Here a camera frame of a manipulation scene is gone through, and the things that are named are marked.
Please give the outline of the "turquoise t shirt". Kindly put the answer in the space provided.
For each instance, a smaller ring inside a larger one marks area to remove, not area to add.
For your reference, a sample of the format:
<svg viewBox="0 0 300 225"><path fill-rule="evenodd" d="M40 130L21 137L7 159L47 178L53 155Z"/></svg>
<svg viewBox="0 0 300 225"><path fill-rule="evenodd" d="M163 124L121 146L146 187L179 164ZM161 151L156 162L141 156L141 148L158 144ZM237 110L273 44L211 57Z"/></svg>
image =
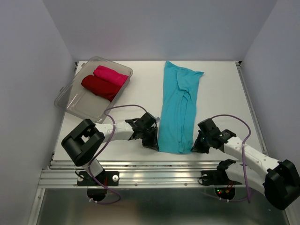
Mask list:
<svg viewBox="0 0 300 225"><path fill-rule="evenodd" d="M204 72L165 62L163 104L158 129L160 152L189 154L193 132L199 82Z"/></svg>

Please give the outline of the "clear plastic bin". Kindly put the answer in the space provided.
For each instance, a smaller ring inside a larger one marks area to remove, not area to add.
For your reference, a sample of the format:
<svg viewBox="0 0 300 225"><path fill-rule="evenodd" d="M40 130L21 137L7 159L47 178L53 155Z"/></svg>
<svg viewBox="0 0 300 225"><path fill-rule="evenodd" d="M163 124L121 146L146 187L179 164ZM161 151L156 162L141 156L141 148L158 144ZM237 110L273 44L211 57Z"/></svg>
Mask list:
<svg viewBox="0 0 300 225"><path fill-rule="evenodd" d="M125 84L112 102L103 97L96 96L81 85L82 80L88 75L92 75L98 66L104 66L128 76ZM124 89L130 82L132 74L133 70L127 66L98 56L92 57L79 68L77 74L69 84L60 90L60 94L56 97L54 105L81 119L91 119L95 123L102 123L106 118L104 111L114 106L121 97Z"/></svg>

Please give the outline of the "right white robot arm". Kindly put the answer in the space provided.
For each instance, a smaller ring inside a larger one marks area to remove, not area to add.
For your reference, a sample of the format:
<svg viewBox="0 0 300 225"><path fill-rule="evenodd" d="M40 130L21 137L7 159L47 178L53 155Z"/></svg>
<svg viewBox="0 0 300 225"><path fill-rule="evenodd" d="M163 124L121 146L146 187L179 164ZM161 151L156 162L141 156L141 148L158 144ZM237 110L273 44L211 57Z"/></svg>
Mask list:
<svg viewBox="0 0 300 225"><path fill-rule="evenodd" d="M211 148L230 155L215 170L203 170L198 182L203 186L244 184L263 194L271 205L285 210L300 196L300 176L290 160L279 161L246 144L234 132L221 131L213 119L198 123L198 137L192 152L208 153Z"/></svg>

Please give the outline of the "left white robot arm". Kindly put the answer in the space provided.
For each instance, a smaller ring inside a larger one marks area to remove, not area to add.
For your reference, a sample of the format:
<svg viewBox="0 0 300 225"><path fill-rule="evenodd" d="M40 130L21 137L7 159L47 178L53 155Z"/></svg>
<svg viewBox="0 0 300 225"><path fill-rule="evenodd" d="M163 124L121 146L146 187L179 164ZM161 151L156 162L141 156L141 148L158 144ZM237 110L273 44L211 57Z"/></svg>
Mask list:
<svg viewBox="0 0 300 225"><path fill-rule="evenodd" d="M104 181L104 169L95 159L101 144L111 141L142 141L145 148L158 149L158 117L146 112L142 117L124 120L117 124L95 124L83 120L61 142L63 149L77 167L83 168L95 185Z"/></svg>

